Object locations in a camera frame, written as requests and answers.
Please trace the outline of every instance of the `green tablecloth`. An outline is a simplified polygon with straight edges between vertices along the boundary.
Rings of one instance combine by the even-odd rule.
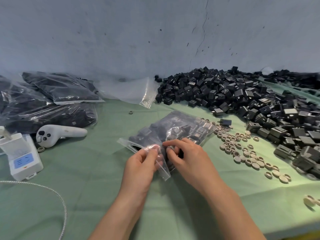
[[[98,123],[88,128],[85,138],[71,138],[40,154],[44,169],[30,182],[48,186],[66,201],[68,220],[65,240],[87,239],[117,196],[125,162],[132,155],[117,143],[119,137],[134,135],[172,110],[218,121],[208,110],[190,108],[186,102],[151,109],[118,100],[97,106]],[[243,133],[244,122],[235,115],[232,132]],[[280,239],[320,229],[320,207],[308,209],[305,194],[320,198],[320,181],[299,175],[288,162],[277,158],[274,145],[250,140],[266,162],[277,165],[292,177],[282,184],[267,179],[266,169],[256,171],[234,163],[219,149],[222,141],[214,134],[203,145],[222,179],[241,197],[243,204],[268,239]],[[0,177],[11,180],[6,156],[0,158]],[[47,190],[28,185],[0,185],[0,239],[56,240],[63,222],[59,199]],[[215,219],[204,199],[177,173],[166,182],[155,175],[142,216],[131,239],[219,239]]]

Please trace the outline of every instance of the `hand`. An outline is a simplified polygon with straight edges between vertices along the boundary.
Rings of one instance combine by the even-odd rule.
[[[144,202],[153,174],[158,169],[157,157],[156,150],[151,149],[147,153],[141,149],[128,159],[118,197],[131,199],[137,205]]]
[[[208,154],[201,146],[196,145],[187,138],[165,141],[163,145],[166,147],[175,146],[175,150],[167,148],[169,160],[181,173],[182,177],[203,196],[205,196],[206,189],[212,187],[213,183],[223,183]],[[177,148],[183,151],[183,158],[177,156],[179,151]]]

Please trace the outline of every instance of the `white power adapter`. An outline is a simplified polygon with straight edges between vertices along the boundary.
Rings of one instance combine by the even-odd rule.
[[[30,135],[21,133],[9,135],[0,126],[0,148],[7,154],[10,173],[16,181],[32,179],[43,169],[38,151]]]

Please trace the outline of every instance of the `person's left hand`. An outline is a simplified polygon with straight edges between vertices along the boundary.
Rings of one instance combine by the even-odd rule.
[[[158,152],[155,149],[151,149],[148,153],[141,149],[128,159],[123,172],[119,197],[132,199],[137,204],[144,202],[153,174],[159,168],[156,162]]]

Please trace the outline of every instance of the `filled plastic bag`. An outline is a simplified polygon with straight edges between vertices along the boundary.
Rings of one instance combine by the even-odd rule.
[[[36,133],[43,125],[86,127],[98,116],[94,104],[56,105],[30,84],[0,76],[0,125],[10,133]]]
[[[137,80],[103,79],[98,81],[99,95],[104,99],[118,99],[130,104],[140,104],[150,109],[158,93],[158,84],[149,77]]]
[[[66,73],[23,72],[22,78],[32,84],[55,104],[81,102],[104,102],[97,95],[92,81],[83,80]]]
[[[118,143],[136,153],[140,149],[153,149],[158,145],[157,161],[162,161],[159,173],[164,180],[170,178],[170,172],[174,165],[168,160],[166,148],[162,146],[164,141],[173,139],[189,138],[195,144],[200,145],[206,136],[212,133],[217,127],[206,121],[197,119],[179,111],[173,111],[161,120],[144,127],[137,135],[129,138],[119,138]]]

